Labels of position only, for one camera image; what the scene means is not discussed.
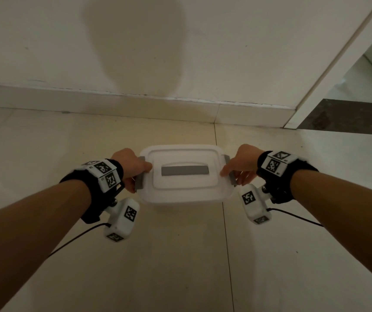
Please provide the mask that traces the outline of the grey box latch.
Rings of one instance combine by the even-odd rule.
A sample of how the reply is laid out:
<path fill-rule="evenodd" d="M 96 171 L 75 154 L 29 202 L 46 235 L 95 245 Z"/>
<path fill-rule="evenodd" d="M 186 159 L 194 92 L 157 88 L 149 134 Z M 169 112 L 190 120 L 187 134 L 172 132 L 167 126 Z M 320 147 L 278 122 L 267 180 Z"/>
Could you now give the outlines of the grey box latch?
<path fill-rule="evenodd" d="M 143 189 L 143 181 L 144 181 L 144 174 L 145 172 L 142 171 L 141 173 L 139 173 L 138 175 L 136 175 L 135 177 L 133 177 L 133 180 L 134 180 L 134 191 L 135 193 L 137 193 L 138 190 L 141 190 Z"/>
<path fill-rule="evenodd" d="M 228 164 L 230 162 L 230 156 L 224 154 L 223 157 L 224 157 L 224 160 L 225 160 L 225 164 Z M 229 173 L 228 177 L 230 179 L 231 185 L 233 187 L 236 187 L 237 186 L 237 182 L 236 182 L 234 171 L 231 171 Z"/>

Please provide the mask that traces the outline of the person's right forearm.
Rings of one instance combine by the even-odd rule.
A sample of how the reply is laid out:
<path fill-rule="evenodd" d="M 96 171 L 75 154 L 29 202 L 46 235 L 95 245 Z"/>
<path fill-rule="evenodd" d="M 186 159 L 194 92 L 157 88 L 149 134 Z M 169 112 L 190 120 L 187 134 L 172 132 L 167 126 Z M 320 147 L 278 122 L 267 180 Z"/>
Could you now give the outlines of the person's right forearm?
<path fill-rule="evenodd" d="M 310 170 L 295 172 L 293 197 L 372 273 L 372 190 Z"/>

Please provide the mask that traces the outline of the person's right hand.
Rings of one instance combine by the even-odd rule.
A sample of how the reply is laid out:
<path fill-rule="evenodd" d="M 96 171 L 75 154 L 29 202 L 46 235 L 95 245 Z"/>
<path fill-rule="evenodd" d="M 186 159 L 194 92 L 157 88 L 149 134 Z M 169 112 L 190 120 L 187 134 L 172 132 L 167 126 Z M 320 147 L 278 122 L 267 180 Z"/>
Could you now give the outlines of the person's right hand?
<path fill-rule="evenodd" d="M 238 148 L 235 157 L 230 160 L 239 164 L 239 177 L 236 178 L 238 185 L 247 185 L 257 177 L 258 159 L 263 153 L 264 150 L 249 144 Z"/>

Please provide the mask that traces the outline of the person's left hand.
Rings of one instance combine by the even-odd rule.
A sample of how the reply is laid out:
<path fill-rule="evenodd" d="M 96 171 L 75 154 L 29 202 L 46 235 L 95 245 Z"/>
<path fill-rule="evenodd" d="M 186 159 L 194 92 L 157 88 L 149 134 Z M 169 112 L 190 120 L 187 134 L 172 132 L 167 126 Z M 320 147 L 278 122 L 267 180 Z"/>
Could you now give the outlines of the person's left hand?
<path fill-rule="evenodd" d="M 135 152 L 130 148 L 124 148 L 120 151 L 115 152 L 111 156 L 112 160 L 117 161 L 122 169 L 123 176 L 121 176 L 121 181 L 124 183 L 125 189 L 134 194 L 134 180 L 133 180 L 133 167 L 135 162 L 147 162 L 136 156 Z"/>

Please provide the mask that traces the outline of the white door frame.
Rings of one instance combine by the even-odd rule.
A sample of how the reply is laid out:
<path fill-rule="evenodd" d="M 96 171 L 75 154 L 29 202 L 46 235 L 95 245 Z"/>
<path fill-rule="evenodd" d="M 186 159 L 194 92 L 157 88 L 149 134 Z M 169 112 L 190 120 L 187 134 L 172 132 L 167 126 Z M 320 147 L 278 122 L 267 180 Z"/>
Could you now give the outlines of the white door frame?
<path fill-rule="evenodd" d="M 345 46 L 333 59 L 328 68 L 315 82 L 302 101 L 296 112 L 283 126 L 284 129 L 296 130 L 304 119 L 325 98 L 327 93 L 342 80 L 355 62 L 372 45 L 372 10 L 350 37 Z"/>

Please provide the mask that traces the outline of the white marker block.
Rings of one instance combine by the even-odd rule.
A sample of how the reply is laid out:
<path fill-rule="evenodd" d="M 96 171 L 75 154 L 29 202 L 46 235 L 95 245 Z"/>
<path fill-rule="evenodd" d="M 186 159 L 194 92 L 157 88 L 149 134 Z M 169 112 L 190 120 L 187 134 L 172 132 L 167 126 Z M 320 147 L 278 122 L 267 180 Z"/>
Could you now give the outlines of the white marker block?
<path fill-rule="evenodd" d="M 272 151 L 261 164 L 261 168 L 275 176 L 282 177 L 287 167 L 299 157 L 285 151 Z"/>
<path fill-rule="evenodd" d="M 115 189 L 121 183 L 121 177 L 119 175 L 121 165 L 112 159 L 89 161 L 77 167 L 76 170 L 88 171 L 94 176 L 103 193 Z"/>

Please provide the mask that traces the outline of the person's left forearm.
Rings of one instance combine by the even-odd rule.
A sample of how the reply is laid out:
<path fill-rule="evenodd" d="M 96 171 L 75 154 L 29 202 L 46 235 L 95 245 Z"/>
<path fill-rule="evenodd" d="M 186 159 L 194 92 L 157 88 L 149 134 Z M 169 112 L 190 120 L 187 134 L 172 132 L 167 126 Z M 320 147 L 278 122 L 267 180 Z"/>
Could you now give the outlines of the person's left forearm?
<path fill-rule="evenodd" d="M 88 209 L 79 180 L 59 183 L 0 209 L 0 310 Z"/>

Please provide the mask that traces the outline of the dark stone threshold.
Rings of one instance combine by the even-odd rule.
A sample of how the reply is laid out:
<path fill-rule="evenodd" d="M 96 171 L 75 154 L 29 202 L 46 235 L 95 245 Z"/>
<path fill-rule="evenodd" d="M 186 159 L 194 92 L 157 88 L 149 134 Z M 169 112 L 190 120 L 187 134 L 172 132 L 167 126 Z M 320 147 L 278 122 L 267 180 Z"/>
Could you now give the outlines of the dark stone threshold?
<path fill-rule="evenodd" d="M 298 129 L 372 135 L 372 103 L 323 99 Z"/>

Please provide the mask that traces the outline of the white plastic storage box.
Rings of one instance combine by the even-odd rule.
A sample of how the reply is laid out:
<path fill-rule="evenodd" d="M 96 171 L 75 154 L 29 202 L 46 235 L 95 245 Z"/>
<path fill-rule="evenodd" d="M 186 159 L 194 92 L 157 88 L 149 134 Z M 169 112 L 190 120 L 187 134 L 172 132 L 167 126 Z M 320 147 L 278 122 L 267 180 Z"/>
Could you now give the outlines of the white plastic storage box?
<path fill-rule="evenodd" d="M 140 158 L 153 168 L 144 174 L 137 194 L 150 205 L 220 203 L 234 193 L 223 149 L 215 145 L 158 145 L 143 149 Z"/>

